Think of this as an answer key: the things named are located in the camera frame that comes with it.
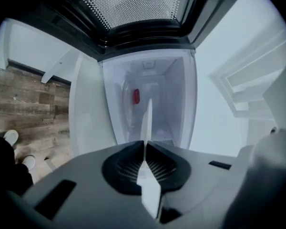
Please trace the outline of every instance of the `person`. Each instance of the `person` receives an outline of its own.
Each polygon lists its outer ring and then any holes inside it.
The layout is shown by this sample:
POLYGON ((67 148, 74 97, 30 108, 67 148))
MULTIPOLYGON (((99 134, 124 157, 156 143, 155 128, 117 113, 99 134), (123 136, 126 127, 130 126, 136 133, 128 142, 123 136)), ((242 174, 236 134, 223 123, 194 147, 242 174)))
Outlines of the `person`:
POLYGON ((0 137, 0 188, 23 195, 33 185, 29 171, 35 165, 33 155, 26 156, 22 163, 15 163, 13 145, 17 142, 19 134, 15 130, 9 130, 4 137, 0 137))

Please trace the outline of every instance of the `black pants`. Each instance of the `black pants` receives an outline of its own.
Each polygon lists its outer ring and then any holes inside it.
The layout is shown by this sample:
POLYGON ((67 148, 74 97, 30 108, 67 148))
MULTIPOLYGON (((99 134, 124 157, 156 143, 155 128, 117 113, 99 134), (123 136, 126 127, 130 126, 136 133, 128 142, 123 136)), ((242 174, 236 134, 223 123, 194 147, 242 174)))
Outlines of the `black pants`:
POLYGON ((22 195, 31 185, 33 180, 28 168, 15 164, 14 149, 0 137, 0 188, 22 195))

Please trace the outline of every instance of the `white shoe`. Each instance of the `white shoe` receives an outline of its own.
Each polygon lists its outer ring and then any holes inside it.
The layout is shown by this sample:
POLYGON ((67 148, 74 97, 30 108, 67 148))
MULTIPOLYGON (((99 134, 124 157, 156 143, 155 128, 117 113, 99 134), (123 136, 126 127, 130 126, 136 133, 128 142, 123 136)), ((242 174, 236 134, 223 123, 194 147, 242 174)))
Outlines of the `white shoe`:
POLYGON ((35 166, 36 159, 33 155, 28 155, 24 158, 22 163, 28 168, 28 170, 31 170, 35 166))
POLYGON ((4 134, 4 139, 7 141, 11 146, 13 146, 18 140, 19 134, 15 130, 9 130, 4 134))

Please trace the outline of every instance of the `red object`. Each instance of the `red object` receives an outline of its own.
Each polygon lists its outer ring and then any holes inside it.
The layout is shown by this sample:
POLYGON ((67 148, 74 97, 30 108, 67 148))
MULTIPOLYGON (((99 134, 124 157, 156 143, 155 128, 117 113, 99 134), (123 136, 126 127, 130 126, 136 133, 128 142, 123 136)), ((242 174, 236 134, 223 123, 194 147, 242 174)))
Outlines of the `red object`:
POLYGON ((133 104, 138 104, 140 102, 140 91, 135 89, 133 92, 133 104))

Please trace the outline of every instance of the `wooden floor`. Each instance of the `wooden floor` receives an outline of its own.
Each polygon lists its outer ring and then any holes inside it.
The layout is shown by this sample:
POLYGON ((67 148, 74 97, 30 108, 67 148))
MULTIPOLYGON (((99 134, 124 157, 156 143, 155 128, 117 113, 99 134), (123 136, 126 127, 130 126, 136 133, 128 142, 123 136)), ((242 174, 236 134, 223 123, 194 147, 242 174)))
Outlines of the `wooden floor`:
POLYGON ((68 122, 70 86, 8 66, 0 69, 0 135, 15 129, 16 162, 34 155, 36 165, 30 171, 34 183, 50 173, 44 159, 60 166, 72 157, 68 122))

